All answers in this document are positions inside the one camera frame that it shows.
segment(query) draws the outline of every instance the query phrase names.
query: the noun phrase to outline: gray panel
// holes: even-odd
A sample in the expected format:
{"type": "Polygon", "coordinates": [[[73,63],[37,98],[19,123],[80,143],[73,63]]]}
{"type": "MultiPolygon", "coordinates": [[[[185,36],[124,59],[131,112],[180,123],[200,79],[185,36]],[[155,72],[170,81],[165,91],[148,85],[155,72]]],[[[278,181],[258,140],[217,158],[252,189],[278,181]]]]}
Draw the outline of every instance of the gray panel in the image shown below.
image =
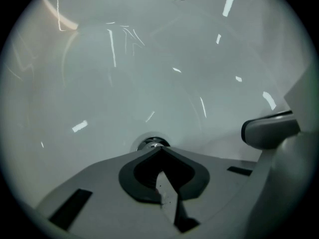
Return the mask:
{"type": "Polygon", "coordinates": [[[300,133],[278,147],[263,192],[250,214],[245,238],[266,235],[291,215],[318,168],[318,139],[319,133],[300,133]]]}
{"type": "Polygon", "coordinates": [[[294,112],[301,131],[319,131],[319,61],[315,60],[306,69],[296,84],[285,95],[285,100],[294,112]]]}
{"type": "Polygon", "coordinates": [[[248,176],[227,171],[230,166],[253,170],[256,163],[234,159],[211,157],[194,154],[189,151],[172,148],[183,155],[206,167],[210,174],[209,183],[196,199],[183,201],[187,215],[203,223],[218,213],[243,187],[248,176]]]}
{"type": "Polygon", "coordinates": [[[120,169],[149,150],[129,153],[93,164],[53,190],[38,206],[46,217],[58,209],[78,188],[92,196],[70,227],[70,233],[92,239],[167,238],[179,233],[160,205],[135,201],[120,186],[120,169]]]}
{"type": "Polygon", "coordinates": [[[243,238],[246,224],[265,185],[274,151],[263,151],[247,182],[209,221],[183,235],[183,239],[243,238]]]}

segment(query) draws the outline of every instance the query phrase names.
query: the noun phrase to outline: dark rectangular slot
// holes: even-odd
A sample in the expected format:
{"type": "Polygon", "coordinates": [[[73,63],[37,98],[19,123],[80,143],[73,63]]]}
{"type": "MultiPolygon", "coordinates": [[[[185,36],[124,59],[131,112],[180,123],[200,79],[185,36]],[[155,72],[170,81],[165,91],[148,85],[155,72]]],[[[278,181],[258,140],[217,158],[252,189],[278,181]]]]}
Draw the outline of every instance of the dark rectangular slot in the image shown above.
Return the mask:
{"type": "Polygon", "coordinates": [[[183,201],[180,197],[178,196],[177,199],[177,207],[176,207],[176,213],[175,213],[175,220],[174,220],[174,225],[178,228],[179,231],[182,233],[198,226],[200,223],[193,219],[189,218],[187,216],[186,210],[183,205],[183,201]]]}
{"type": "Polygon", "coordinates": [[[240,167],[236,167],[236,166],[229,167],[227,169],[227,171],[239,173],[239,174],[246,175],[246,176],[249,176],[253,172],[253,170],[244,169],[244,168],[240,168],[240,167]]]}
{"type": "Polygon", "coordinates": [[[85,203],[92,195],[91,191],[78,189],[50,218],[58,227],[67,230],[85,203]]]}

